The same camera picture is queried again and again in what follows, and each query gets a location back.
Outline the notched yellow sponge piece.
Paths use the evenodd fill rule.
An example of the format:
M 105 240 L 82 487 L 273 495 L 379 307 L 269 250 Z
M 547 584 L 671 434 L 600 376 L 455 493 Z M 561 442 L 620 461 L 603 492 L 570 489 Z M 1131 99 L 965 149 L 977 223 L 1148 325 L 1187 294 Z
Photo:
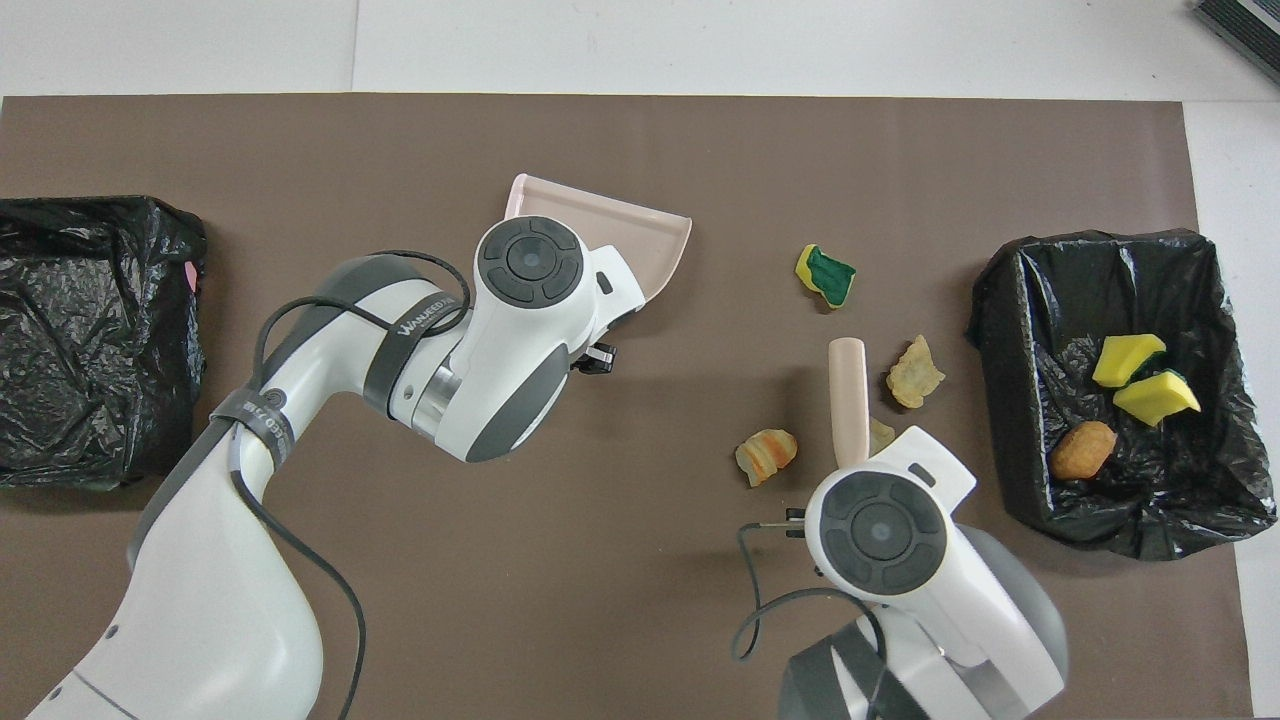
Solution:
M 1111 334 L 1103 337 L 1092 380 L 1103 388 L 1123 388 L 1167 345 L 1156 334 Z

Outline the beige hand brush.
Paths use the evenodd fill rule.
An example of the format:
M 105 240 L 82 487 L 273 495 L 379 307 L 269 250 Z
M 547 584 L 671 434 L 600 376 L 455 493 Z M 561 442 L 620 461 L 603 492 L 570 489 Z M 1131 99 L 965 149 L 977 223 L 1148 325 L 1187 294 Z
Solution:
M 837 468 L 870 456 L 867 351 L 861 340 L 842 337 L 828 346 L 829 423 Z

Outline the open bin with black bag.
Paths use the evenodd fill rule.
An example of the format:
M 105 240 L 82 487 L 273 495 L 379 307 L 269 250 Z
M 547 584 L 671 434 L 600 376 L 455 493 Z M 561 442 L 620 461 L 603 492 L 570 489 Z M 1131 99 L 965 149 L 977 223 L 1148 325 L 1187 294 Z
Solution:
M 1091 375 L 1103 337 L 1158 336 L 1135 378 L 1183 375 L 1201 411 L 1148 427 Z M 980 354 L 1006 510 L 1065 544 L 1144 561 L 1183 559 L 1274 527 L 1277 505 L 1217 250 L 1193 231 L 1084 231 L 1006 243 L 974 284 L 968 338 Z M 1075 425 L 1117 434 L 1088 480 L 1050 475 Z

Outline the dark ribbed panel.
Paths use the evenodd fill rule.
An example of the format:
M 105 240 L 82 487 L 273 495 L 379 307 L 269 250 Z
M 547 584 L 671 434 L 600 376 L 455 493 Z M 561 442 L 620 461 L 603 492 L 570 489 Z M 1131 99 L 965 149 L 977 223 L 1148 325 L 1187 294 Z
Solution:
M 1194 0 L 1192 10 L 1234 47 L 1280 64 L 1280 0 Z

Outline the green and yellow sponge piece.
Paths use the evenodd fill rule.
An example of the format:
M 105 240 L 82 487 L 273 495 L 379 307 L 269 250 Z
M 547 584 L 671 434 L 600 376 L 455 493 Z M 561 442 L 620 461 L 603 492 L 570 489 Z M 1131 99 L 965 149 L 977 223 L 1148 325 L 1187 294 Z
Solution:
M 803 286 L 819 295 L 831 310 L 841 309 L 847 302 L 858 273 L 854 266 L 826 254 L 817 243 L 803 247 L 794 272 Z

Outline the box wrapped in black bag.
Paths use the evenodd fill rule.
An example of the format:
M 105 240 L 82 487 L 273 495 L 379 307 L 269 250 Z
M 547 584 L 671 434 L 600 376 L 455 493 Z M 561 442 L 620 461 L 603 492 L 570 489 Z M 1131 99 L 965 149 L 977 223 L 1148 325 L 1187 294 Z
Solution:
M 202 220 L 150 196 L 0 199 L 0 488 L 110 489 L 189 447 Z

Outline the orange striped bread piece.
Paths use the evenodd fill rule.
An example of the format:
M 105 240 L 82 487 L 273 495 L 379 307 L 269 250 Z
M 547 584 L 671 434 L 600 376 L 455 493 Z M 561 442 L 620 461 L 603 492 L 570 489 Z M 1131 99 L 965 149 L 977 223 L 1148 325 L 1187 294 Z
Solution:
M 785 469 L 797 456 L 797 439 L 780 428 L 762 429 L 733 451 L 733 460 L 745 474 L 748 486 L 756 488 Z

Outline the beige plastic dustpan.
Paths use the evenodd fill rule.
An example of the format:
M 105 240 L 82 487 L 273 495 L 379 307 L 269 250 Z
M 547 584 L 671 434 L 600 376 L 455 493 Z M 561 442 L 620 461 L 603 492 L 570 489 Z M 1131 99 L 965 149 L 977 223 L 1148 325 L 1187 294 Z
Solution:
M 527 173 L 515 177 L 506 218 L 549 217 L 573 229 L 590 250 L 613 246 L 652 301 L 678 266 L 692 233 L 692 219 Z

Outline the curved yellow sponge piece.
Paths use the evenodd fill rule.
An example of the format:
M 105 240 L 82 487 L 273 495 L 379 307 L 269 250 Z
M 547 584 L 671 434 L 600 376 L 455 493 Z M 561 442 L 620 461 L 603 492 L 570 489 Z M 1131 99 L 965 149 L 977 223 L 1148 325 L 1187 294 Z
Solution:
M 1179 413 L 1201 411 L 1201 402 L 1187 379 L 1172 370 L 1125 386 L 1114 395 L 1114 405 L 1148 427 L 1158 427 Z

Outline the brown paper table mat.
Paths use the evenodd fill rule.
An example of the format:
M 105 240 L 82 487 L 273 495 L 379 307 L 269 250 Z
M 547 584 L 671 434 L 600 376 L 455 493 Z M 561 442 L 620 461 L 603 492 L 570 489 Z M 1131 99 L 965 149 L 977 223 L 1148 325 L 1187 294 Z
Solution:
M 457 462 L 361 398 L 326 405 L 266 505 L 367 614 L 353 720 L 772 720 L 787 659 L 838 629 L 790 603 L 736 664 L 750 611 L 735 532 L 833 469 L 827 346 L 873 372 L 923 334 L 946 374 L 919 425 L 979 478 L 964 523 L 998 537 L 1066 619 L 1071 673 L 1043 717 L 1249 716 L 1234 548 L 1172 562 L 1073 550 L 1011 519 L 979 354 L 964 332 L 998 249 L 1074 231 L 1198 225 L 1176 102 L 835 97 L 253 95 L 8 97 L 0 197 L 146 193 L 209 237 L 205 416 L 248 374 L 261 322 L 342 261 L 417 249 L 465 266 L 529 173 L 692 219 L 666 290 L 607 336 L 511 456 Z M 803 247 L 858 273 L 836 310 Z M 756 488 L 735 448 L 797 456 Z

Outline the brown bread roll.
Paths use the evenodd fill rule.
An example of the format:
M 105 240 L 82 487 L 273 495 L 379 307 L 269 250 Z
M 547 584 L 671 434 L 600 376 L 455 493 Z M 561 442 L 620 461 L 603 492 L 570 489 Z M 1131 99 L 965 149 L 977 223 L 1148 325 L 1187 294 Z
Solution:
M 1117 434 L 1110 425 L 1089 420 L 1073 427 L 1050 454 L 1050 475 L 1059 480 L 1096 477 L 1115 450 Z

